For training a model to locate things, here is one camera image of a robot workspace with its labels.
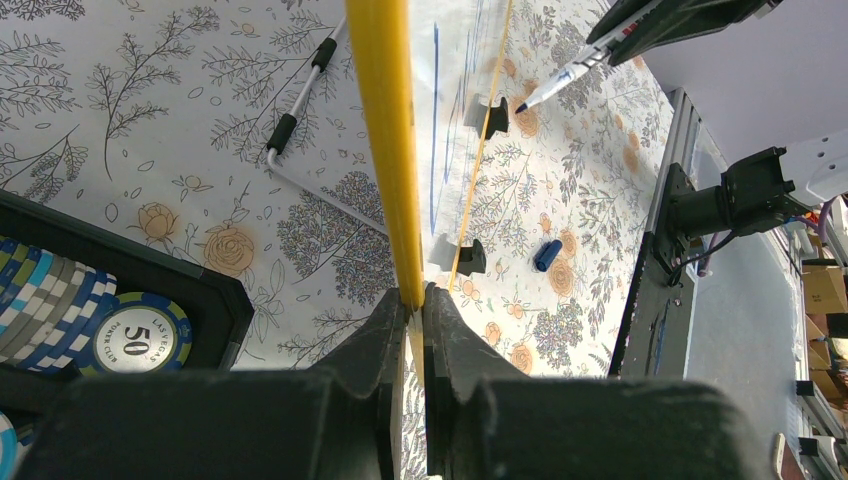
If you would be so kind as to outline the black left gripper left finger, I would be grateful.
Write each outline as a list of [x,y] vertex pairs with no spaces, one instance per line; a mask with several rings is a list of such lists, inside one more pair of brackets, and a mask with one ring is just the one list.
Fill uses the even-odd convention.
[[393,479],[406,309],[388,290],[300,370],[115,374],[67,387],[20,479]]

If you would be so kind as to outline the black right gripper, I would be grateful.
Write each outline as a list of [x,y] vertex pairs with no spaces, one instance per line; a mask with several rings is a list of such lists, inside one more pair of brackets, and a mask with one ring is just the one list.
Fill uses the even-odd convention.
[[714,34],[751,16],[762,17],[780,4],[780,0],[617,1],[586,43],[614,35],[608,63],[618,66],[653,48]]

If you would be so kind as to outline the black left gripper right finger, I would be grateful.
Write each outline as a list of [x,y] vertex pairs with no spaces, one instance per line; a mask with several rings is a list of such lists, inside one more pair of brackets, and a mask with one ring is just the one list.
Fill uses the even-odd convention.
[[445,479],[765,479],[744,413],[696,382],[534,378],[428,285],[427,469]]

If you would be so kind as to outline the blue white marker pen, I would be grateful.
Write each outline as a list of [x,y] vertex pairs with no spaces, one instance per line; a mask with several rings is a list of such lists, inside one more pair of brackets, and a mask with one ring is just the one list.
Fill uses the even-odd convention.
[[641,21],[655,10],[659,4],[659,0],[649,1],[645,6],[628,15],[624,20],[615,22],[610,32],[600,36],[597,40],[589,42],[556,75],[537,87],[515,110],[515,113],[520,114],[529,108],[543,103],[563,90],[567,85],[588,73],[595,66],[607,61],[614,52],[614,49],[630,36],[637,29]]

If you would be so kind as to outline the blue marker cap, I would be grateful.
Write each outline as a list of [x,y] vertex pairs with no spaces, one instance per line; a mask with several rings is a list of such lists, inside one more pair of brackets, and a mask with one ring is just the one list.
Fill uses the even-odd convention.
[[539,272],[547,272],[562,249],[562,242],[558,239],[543,244],[534,257],[533,265]]

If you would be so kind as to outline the yellow framed whiteboard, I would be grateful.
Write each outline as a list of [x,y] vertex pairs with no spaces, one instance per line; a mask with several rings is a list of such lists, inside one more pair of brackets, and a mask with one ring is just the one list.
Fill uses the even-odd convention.
[[425,286],[481,273],[468,231],[486,142],[509,127],[497,93],[509,1],[350,1],[359,91],[417,371]]

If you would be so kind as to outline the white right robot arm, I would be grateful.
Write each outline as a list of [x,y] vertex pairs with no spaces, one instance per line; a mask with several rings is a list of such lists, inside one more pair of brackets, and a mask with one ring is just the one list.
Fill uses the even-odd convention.
[[[622,34],[609,64],[617,66],[653,48],[718,33],[750,17],[762,18],[775,1],[618,1],[587,40]],[[718,185],[691,187],[679,166],[669,168],[657,213],[656,239],[688,242],[727,231],[733,237],[768,231],[847,190],[847,131],[787,146],[772,146],[731,164]]]

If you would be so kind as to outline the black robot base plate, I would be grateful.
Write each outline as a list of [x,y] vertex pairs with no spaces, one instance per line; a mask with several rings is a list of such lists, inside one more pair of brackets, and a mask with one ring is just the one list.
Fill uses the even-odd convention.
[[652,228],[642,237],[608,376],[681,379],[686,375],[695,282],[675,267],[690,256],[691,238],[679,228],[679,197],[695,188],[671,164],[655,197]]

